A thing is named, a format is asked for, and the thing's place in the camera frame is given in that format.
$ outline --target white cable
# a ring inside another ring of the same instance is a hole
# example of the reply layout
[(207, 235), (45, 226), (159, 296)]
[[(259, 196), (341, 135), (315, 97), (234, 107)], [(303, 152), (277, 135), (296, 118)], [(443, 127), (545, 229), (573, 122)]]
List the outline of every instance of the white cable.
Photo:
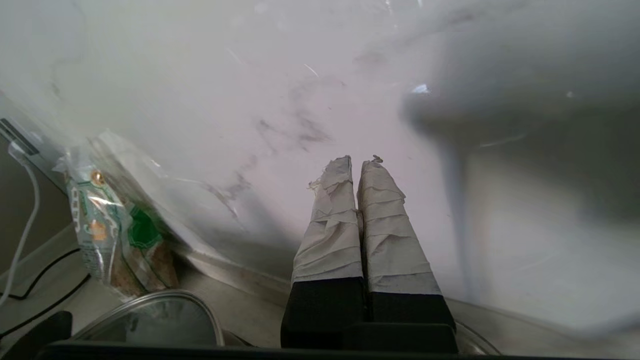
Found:
[(38, 187), (38, 181), (36, 180), (36, 175), (33, 173), (33, 170), (31, 169), (31, 167), (29, 167), (29, 164), (27, 163), (26, 159), (24, 159), (24, 154), (21, 154), (21, 155), (22, 157), (18, 158), (16, 157), (15, 154), (12, 154), (12, 156), (20, 163), (20, 165), (22, 165), (24, 169), (27, 170), (27, 174), (29, 174), (29, 178), (33, 183), (33, 196), (35, 197), (35, 203), (33, 205), (33, 211), (31, 212), (31, 216), (29, 217), (29, 220), (27, 220), (27, 225), (24, 227), (24, 231), (22, 232), (22, 237), (20, 238), (20, 242), (18, 243), (18, 248), (15, 250), (15, 254), (13, 255), (13, 261), (11, 262), (11, 267), (9, 268), (9, 276), (7, 277), (6, 285), (4, 286), (4, 294), (0, 298), (0, 307), (4, 304), (6, 299), (9, 297), (9, 292), (11, 292), (11, 287), (13, 285), (13, 276), (15, 275), (15, 269), (18, 267), (18, 261), (20, 260), (20, 255), (22, 254), (22, 248), (24, 248), (24, 243), (26, 242), (27, 236), (31, 231), (31, 225), (33, 225), (33, 221), (35, 220), (36, 215), (38, 214), (38, 209), (40, 209), (40, 189)]

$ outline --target white marble surface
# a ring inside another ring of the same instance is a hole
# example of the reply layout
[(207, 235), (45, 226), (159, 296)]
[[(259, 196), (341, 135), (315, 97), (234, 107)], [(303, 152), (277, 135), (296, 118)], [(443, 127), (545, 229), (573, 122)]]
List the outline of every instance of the white marble surface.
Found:
[[(637, 238), (638, 231), (591, 233), (571, 216), (549, 227), (528, 211), (510, 222), (525, 226), (494, 226), (541, 197), (499, 198), (504, 205), (480, 196), (476, 205), (493, 221), (483, 222), (488, 245), (472, 247), (472, 261), (460, 258), (438, 154), (399, 111), (402, 96), (423, 84), (432, 94), (461, 94), (453, 106), (461, 113), (495, 101), (543, 108), (543, 115), (557, 109), (540, 99), (628, 101), (633, 92), (610, 80), (631, 78), (623, 71), (633, 58), (617, 55), (635, 49), (639, 6), (7, 1), (0, 4), (0, 90), (28, 115), (32, 123), (23, 126), (48, 149), (109, 128), (170, 176), (217, 189), (221, 197), (185, 181), (172, 189), (171, 210), (195, 230), (180, 229), (189, 245), (283, 278), (308, 224), (309, 181), (330, 159), (350, 154), (358, 164), (377, 154), (407, 195), (407, 213), (447, 296), (597, 331), (638, 314), (640, 277), (631, 259), (640, 251), (627, 241), (626, 250), (602, 257), (600, 247), (582, 240), (586, 233), (598, 241)], [(495, 193), (501, 184), (493, 183)], [(569, 194), (563, 206), (575, 214), (578, 202)], [(534, 213), (545, 213), (546, 205)], [(519, 237), (523, 231), (548, 240), (544, 251), (536, 252), (537, 237)], [(573, 254), (571, 262), (561, 254)], [(557, 262), (537, 265), (550, 256)], [(473, 274), (473, 294), (461, 261)]]

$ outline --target plastic bag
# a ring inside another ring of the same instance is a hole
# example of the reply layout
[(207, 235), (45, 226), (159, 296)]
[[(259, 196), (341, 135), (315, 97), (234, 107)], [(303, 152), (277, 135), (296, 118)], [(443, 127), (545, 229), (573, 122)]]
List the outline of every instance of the plastic bag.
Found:
[(165, 241), (171, 234), (101, 137), (69, 149), (56, 167), (67, 175), (83, 261), (94, 278), (124, 299), (175, 287), (178, 281)]

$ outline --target black cable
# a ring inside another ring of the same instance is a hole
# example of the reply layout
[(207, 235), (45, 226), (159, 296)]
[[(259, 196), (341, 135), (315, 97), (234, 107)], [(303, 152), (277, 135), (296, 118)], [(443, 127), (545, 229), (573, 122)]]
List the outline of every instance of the black cable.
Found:
[(60, 262), (60, 260), (66, 258), (67, 256), (80, 251), (80, 249), (75, 249), (75, 250), (71, 250), (68, 253), (60, 256), (58, 259), (55, 259), (51, 264), (47, 265), (44, 269), (42, 269), (42, 271), (38, 274), (38, 276), (36, 276), (36, 279), (31, 283), (31, 285), (29, 285), (29, 288), (27, 289), (27, 291), (24, 293), (24, 295), (20, 296), (20, 295), (14, 295), (14, 294), (9, 294), (9, 297), (11, 299), (15, 299), (15, 300), (24, 300), (27, 298), (27, 296), (29, 296), (29, 294), (31, 293), (31, 290), (33, 290), (33, 288), (36, 287), (36, 284), (38, 283), (38, 280), (40, 280), (40, 278), (44, 275), (44, 273), (47, 272), (48, 269), (50, 269), (53, 265), (57, 264), (58, 262)]
[(27, 320), (24, 320), (23, 322), (19, 323), (18, 325), (14, 326), (11, 329), (9, 329), (7, 331), (4, 331), (2, 334), (0, 334), (0, 340), (2, 340), (3, 337), (11, 334), (12, 332), (20, 329), (21, 327), (27, 325), (30, 322), (32, 322), (33, 320), (36, 320), (37, 318), (41, 317), (42, 315), (48, 313), (54, 307), (60, 305), (63, 301), (67, 300), (71, 295), (73, 295), (79, 288), (81, 288), (82, 285), (84, 285), (87, 281), (89, 281), (89, 279), (91, 279), (91, 275), (87, 274), (87, 276), (85, 276), (84, 279), (78, 285), (76, 285), (75, 288), (73, 288), (73, 290), (68, 292), (65, 296), (60, 298), (58, 301), (56, 301), (53, 304), (49, 305), (46, 309), (42, 310), (41, 312), (37, 313), (36, 315), (33, 315), (32, 317), (28, 318)]

